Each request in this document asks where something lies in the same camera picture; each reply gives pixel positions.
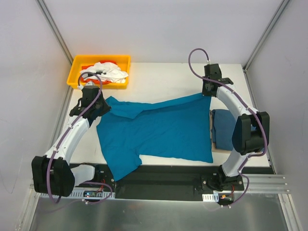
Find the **teal t-shirt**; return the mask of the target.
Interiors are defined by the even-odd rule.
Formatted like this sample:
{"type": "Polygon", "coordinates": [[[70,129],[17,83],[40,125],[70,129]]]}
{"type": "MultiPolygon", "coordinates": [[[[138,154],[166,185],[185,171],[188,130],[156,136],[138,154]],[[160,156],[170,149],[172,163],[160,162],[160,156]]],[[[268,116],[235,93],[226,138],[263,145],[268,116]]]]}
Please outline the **teal t-shirt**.
{"type": "Polygon", "coordinates": [[[115,181],[141,164],[140,155],[213,162],[211,98],[194,94],[160,103],[121,102],[110,96],[110,112],[97,134],[115,181]]]}

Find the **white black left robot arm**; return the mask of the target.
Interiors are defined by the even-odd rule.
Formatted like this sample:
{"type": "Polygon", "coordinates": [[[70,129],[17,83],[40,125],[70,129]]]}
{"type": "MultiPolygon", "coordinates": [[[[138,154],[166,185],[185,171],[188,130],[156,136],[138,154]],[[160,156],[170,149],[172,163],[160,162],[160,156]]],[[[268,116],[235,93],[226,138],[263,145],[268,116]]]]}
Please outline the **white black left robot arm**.
{"type": "Polygon", "coordinates": [[[81,91],[82,97],[70,111],[68,123],[55,144],[43,156],[35,156],[31,163],[35,191],[49,197],[68,197],[84,182],[97,187],[102,181],[101,174],[91,164],[70,167],[71,157],[83,135],[97,118],[111,110],[101,88],[88,85],[81,91]]]}

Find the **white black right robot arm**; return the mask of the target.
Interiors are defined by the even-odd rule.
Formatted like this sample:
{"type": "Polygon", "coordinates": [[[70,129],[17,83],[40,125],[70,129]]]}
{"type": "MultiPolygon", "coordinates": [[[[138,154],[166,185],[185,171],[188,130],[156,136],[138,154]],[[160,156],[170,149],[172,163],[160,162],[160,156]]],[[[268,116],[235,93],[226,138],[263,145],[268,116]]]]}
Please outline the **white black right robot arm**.
{"type": "Polygon", "coordinates": [[[202,94],[223,102],[236,120],[232,135],[233,150],[218,167],[216,175],[206,180],[208,188],[221,192],[239,184],[242,169],[250,157],[266,153],[270,116],[249,106],[236,92],[233,82],[223,78],[218,64],[207,64],[204,70],[202,94]]]}

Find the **orange t-shirt in bin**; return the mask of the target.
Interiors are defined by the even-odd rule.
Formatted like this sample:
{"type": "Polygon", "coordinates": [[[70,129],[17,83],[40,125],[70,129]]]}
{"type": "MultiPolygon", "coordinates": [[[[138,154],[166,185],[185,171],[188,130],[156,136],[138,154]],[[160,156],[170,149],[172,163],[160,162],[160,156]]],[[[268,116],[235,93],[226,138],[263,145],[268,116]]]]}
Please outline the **orange t-shirt in bin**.
{"type": "Polygon", "coordinates": [[[119,71],[121,69],[115,61],[112,60],[101,60],[95,64],[84,65],[81,68],[80,73],[92,72],[100,76],[103,85],[110,83],[121,82],[119,71]]]}

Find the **white t-shirt in bin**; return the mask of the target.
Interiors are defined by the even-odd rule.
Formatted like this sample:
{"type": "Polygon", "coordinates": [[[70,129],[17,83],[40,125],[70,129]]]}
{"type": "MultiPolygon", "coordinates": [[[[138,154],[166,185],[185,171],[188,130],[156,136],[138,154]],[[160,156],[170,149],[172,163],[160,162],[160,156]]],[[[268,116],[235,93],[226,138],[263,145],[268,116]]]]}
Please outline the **white t-shirt in bin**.
{"type": "Polygon", "coordinates": [[[128,73],[122,71],[117,64],[112,62],[98,62],[80,71],[80,74],[82,75],[81,80],[83,82],[92,81],[95,84],[99,84],[100,81],[96,76],[93,75],[93,73],[100,78],[102,84],[122,84],[126,82],[126,78],[128,77],[128,73]]]}

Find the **yellow plastic bin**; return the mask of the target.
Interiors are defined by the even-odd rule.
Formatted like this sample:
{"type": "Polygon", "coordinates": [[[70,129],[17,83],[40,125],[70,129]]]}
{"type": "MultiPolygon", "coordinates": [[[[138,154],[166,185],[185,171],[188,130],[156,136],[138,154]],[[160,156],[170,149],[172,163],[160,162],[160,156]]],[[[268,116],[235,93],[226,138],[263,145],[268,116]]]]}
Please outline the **yellow plastic bin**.
{"type": "Polygon", "coordinates": [[[129,73],[131,56],[130,55],[76,55],[67,78],[67,84],[77,89],[80,71],[93,66],[95,63],[111,61],[119,66],[121,71],[129,73]]]}

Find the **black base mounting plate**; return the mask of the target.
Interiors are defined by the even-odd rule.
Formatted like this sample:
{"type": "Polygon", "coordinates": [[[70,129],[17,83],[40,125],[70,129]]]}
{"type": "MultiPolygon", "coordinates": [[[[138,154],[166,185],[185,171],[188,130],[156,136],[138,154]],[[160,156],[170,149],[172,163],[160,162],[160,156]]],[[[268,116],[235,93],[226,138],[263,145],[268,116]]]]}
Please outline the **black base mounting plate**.
{"type": "Polygon", "coordinates": [[[220,167],[139,166],[121,180],[115,180],[107,165],[95,166],[94,179],[87,188],[99,183],[111,186],[116,199],[200,201],[215,191],[243,191],[241,176],[227,178],[220,167]]]}

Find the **right vertical aluminium post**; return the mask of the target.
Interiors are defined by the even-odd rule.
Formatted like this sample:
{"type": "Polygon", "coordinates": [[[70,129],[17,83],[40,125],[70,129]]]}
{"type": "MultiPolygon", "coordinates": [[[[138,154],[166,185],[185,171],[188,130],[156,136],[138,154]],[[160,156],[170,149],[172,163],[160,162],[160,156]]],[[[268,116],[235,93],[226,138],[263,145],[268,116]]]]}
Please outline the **right vertical aluminium post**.
{"type": "Polygon", "coordinates": [[[284,11],[286,10],[287,6],[289,5],[289,3],[291,2],[291,0],[282,0],[277,9],[275,10],[273,16],[271,17],[269,23],[267,24],[267,26],[265,27],[261,37],[259,38],[259,40],[257,41],[257,44],[255,45],[255,47],[253,48],[249,58],[247,59],[247,61],[245,62],[245,64],[243,65],[243,71],[244,73],[247,72],[248,68],[251,66],[251,64],[253,63],[253,61],[255,60],[256,56],[258,55],[258,53],[260,52],[261,48],[263,47],[263,45],[265,44],[266,40],[269,38],[269,36],[271,35],[273,29],[275,28],[275,26],[277,25],[279,19],[281,18],[281,16],[283,15],[284,11]]]}

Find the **vertical aluminium post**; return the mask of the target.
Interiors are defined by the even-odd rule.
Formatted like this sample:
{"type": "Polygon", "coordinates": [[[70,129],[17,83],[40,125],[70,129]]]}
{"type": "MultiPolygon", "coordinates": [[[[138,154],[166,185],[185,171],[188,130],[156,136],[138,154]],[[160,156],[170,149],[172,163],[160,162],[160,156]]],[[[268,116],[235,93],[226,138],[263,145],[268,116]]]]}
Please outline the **vertical aluminium post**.
{"type": "Polygon", "coordinates": [[[263,45],[265,44],[266,40],[269,38],[269,36],[271,35],[273,29],[275,28],[275,26],[277,25],[279,19],[281,18],[281,16],[283,15],[284,11],[286,10],[287,6],[289,5],[289,3],[291,2],[291,0],[282,0],[277,9],[275,10],[273,16],[271,17],[269,23],[267,24],[267,26],[265,27],[261,37],[259,38],[259,40],[257,41],[257,44],[255,45],[255,47],[253,48],[249,58],[247,59],[247,61],[245,62],[245,64],[243,65],[243,71],[244,73],[247,72],[248,68],[251,66],[251,64],[253,63],[253,61],[255,60],[256,56],[258,55],[258,53],[260,52],[261,48],[263,47],[263,45]]]}
{"type": "Polygon", "coordinates": [[[50,10],[49,10],[46,2],[44,0],[36,0],[36,3],[38,5],[38,7],[40,8],[44,18],[46,19],[52,33],[54,34],[54,36],[57,40],[57,42],[59,43],[65,57],[67,58],[67,60],[69,62],[69,64],[72,65],[73,60],[74,60],[73,56],[72,56],[71,52],[69,51],[68,46],[67,46],[67,44],[66,44],[66,42],[65,42],[65,40],[64,40],[60,30],[59,30],[59,28],[58,28],[58,26],[57,26],[57,24],[56,24],[56,22],[55,22],[55,20],[52,16],[50,10]]]}

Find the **left vertical aluminium post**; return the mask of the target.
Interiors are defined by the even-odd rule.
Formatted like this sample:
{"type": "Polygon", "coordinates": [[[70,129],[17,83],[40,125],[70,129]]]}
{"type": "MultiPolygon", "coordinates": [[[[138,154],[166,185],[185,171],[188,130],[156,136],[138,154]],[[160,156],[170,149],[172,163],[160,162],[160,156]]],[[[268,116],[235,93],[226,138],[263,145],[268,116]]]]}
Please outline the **left vertical aluminium post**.
{"type": "Polygon", "coordinates": [[[44,18],[46,19],[52,33],[54,34],[54,36],[57,40],[57,42],[59,43],[65,57],[67,58],[67,60],[69,62],[69,64],[72,65],[73,60],[74,60],[73,56],[72,56],[71,52],[69,51],[68,46],[67,46],[67,44],[66,44],[66,42],[65,42],[65,40],[64,40],[60,30],[59,30],[59,28],[58,28],[58,26],[57,26],[57,24],[56,24],[56,22],[55,22],[55,20],[52,16],[50,10],[49,10],[46,2],[44,0],[36,0],[36,3],[38,5],[38,7],[40,8],[44,18]]]}

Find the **aluminium frame rail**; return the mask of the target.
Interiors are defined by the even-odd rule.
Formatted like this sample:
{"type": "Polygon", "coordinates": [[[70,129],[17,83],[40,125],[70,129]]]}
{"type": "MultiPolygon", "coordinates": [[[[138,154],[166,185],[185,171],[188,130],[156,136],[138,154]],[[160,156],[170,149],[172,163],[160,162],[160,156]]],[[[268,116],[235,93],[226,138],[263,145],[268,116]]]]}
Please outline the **aluminium frame rail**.
{"type": "Polygon", "coordinates": [[[243,179],[243,186],[251,187],[254,190],[264,191],[270,190],[283,190],[287,183],[285,177],[282,175],[273,174],[270,167],[248,167],[244,169],[244,174],[241,176],[243,179]]]}

